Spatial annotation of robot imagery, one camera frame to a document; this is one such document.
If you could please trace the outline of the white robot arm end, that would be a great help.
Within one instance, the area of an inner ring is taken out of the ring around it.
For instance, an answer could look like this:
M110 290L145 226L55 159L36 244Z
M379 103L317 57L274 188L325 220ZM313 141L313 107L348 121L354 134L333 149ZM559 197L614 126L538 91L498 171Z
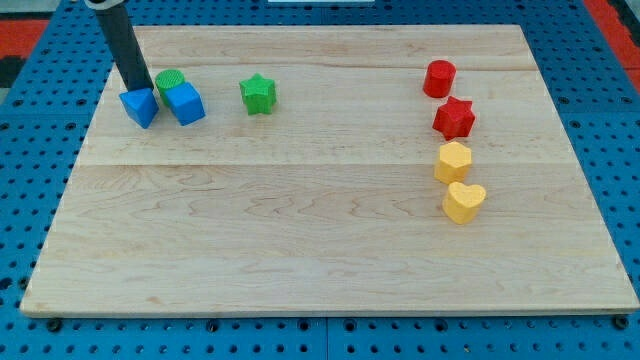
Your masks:
M84 0L86 6L95 11L104 11L124 3L124 0Z

